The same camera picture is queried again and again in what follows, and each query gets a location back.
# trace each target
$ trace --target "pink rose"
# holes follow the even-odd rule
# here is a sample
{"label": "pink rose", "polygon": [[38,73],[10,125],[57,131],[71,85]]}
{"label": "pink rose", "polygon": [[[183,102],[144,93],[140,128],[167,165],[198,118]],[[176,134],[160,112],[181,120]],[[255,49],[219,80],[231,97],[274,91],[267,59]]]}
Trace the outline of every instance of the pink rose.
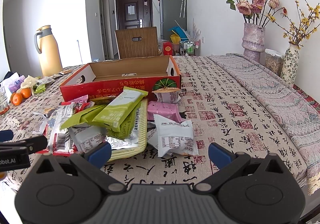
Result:
{"label": "pink rose", "polygon": [[240,0],[240,3],[238,3],[236,6],[241,14],[244,14],[244,15],[251,14],[252,6],[249,4],[248,1]]}
{"label": "pink rose", "polygon": [[274,10],[279,7],[280,1],[279,0],[270,0],[268,5],[270,8],[272,8]]}
{"label": "pink rose", "polygon": [[260,14],[261,13],[261,7],[257,6],[256,4],[251,4],[252,7],[252,12],[255,14]]}
{"label": "pink rose", "polygon": [[266,0],[252,0],[252,2],[262,9],[266,3]]}

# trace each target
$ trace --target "green pumpkin graphic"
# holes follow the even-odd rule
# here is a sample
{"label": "green pumpkin graphic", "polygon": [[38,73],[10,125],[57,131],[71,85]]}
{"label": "green pumpkin graphic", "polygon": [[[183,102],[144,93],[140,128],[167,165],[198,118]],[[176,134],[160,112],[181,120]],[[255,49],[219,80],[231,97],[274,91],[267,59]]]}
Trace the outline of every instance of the green pumpkin graphic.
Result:
{"label": "green pumpkin graphic", "polygon": [[153,86],[153,90],[159,90],[164,87],[177,87],[177,83],[174,80],[171,80],[169,78],[163,78],[156,82],[156,84]]}

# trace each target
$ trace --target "pink snack package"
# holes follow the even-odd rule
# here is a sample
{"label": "pink snack package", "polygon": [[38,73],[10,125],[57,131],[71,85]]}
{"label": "pink snack package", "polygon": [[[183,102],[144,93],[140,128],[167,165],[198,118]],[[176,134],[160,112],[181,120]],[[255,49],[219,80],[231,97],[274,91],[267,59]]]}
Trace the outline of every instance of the pink snack package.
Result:
{"label": "pink snack package", "polygon": [[155,120],[153,114],[159,114],[178,123],[182,122],[177,104],[151,101],[148,103],[148,120]]}

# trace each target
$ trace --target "thermos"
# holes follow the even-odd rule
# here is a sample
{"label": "thermos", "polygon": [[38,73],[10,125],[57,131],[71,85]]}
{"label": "thermos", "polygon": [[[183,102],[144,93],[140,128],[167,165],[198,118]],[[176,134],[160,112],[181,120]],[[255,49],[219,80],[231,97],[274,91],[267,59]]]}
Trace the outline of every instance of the thermos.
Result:
{"label": "thermos", "polygon": [[62,64],[59,55],[58,43],[51,32],[51,26],[47,25],[37,29],[35,34],[35,46],[39,53],[39,61],[43,76],[52,76],[61,72]]}

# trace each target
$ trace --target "refrigerator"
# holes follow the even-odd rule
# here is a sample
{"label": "refrigerator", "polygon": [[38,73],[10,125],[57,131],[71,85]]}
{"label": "refrigerator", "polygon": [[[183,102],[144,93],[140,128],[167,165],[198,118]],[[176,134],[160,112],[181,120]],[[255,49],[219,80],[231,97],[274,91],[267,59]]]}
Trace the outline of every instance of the refrigerator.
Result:
{"label": "refrigerator", "polygon": [[187,30],[187,9],[186,15],[183,17],[183,6],[180,18],[181,2],[182,0],[160,0],[161,39],[170,41],[173,32],[168,30],[177,26],[175,20],[184,30]]}

